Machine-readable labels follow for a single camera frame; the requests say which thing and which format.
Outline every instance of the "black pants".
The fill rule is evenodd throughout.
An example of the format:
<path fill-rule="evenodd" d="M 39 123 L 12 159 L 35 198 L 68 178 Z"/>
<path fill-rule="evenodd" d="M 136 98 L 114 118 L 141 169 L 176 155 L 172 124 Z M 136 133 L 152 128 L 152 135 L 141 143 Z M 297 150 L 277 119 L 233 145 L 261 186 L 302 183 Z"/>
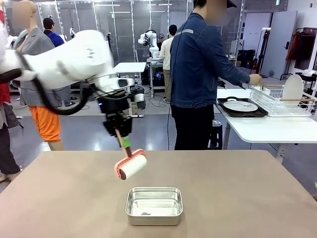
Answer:
<path fill-rule="evenodd" d="M 181 108 L 171 105 L 176 125 L 175 150 L 207 150 L 214 119 L 213 105 Z"/>
<path fill-rule="evenodd" d="M 0 171 L 5 175 L 13 175 L 20 171 L 10 150 L 10 135 L 5 124 L 0 129 Z"/>

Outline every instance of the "black tray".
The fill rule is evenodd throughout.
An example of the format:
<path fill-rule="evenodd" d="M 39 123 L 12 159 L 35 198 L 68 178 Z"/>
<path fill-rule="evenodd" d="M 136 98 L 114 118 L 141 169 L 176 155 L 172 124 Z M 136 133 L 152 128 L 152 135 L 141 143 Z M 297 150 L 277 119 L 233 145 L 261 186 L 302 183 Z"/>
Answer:
<path fill-rule="evenodd" d="M 226 108 L 223 104 L 228 102 L 228 99 L 235 99 L 237 101 L 248 102 L 256 105 L 258 109 L 254 112 L 238 112 L 231 109 Z M 228 97 L 228 98 L 218 98 L 219 106 L 229 114 L 232 118 L 263 118 L 268 115 L 268 112 L 260 107 L 258 104 L 252 102 L 249 98 L 236 98 L 236 97 Z"/>

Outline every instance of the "blue jacket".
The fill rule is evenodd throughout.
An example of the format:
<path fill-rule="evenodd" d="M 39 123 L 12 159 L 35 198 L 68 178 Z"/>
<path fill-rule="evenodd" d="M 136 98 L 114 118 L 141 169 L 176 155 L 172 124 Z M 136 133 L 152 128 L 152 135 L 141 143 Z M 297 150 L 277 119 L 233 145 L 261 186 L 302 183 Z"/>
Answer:
<path fill-rule="evenodd" d="M 249 75 L 229 62 L 218 28 L 207 26 L 197 13 L 189 16 L 172 41 L 170 71 L 171 104 L 184 108 L 215 104 L 218 77 L 234 85 L 250 82 Z"/>
<path fill-rule="evenodd" d="M 60 46 L 64 44 L 63 39 L 56 33 L 50 31 L 50 30 L 45 30 L 44 34 L 50 38 L 51 42 L 55 47 Z"/>

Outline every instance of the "door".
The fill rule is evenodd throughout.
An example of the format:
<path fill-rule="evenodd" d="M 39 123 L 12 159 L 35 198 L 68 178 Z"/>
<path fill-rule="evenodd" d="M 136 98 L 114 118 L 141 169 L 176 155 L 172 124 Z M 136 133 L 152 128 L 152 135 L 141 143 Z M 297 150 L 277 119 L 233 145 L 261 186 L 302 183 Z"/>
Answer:
<path fill-rule="evenodd" d="M 285 72 L 285 59 L 295 30 L 296 17 L 297 11 L 282 11 L 273 14 L 261 70 L 262 75 L 279 79 Z"/>

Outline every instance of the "dish rack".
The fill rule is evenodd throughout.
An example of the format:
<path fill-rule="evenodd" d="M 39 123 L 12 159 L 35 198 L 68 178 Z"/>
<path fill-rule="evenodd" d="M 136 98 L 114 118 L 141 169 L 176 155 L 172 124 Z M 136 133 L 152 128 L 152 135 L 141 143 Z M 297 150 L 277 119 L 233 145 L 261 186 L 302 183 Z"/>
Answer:
<path fill-rule="evenodd" d="M 317 98 L 303 93 L 300 99 L 283 99 L 284 85 L 252 87 L 250 100 L 268 111 L 270 117 L 310 117 Z"/>

